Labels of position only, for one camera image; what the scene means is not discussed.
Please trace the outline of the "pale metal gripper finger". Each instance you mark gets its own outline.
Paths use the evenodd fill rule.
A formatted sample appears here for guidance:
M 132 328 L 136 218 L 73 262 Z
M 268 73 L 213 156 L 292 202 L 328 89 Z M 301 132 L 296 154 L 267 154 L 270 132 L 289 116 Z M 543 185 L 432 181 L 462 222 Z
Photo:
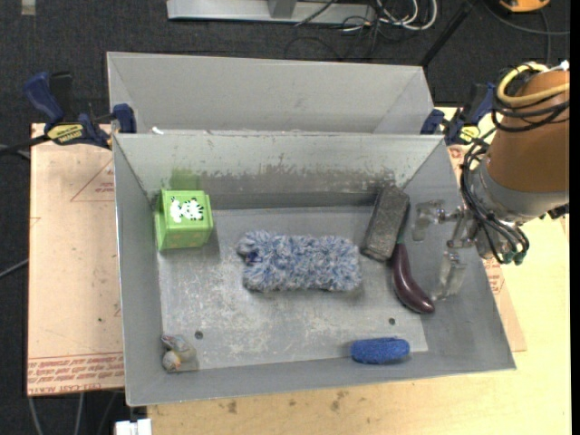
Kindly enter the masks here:
M 430 298 L 438 301 L 457 295 L 463 286 L 466 269 L 467 265 L 462 262 L 458 251 L 445 251 L 431 288 Z
M 419 242 L 425 239 L 431 225 L 443 223 L 447 216 L 444 201 L 441 199 L 417 203 L 415 208 L 416 218 L 412 228 L 412 239 Z

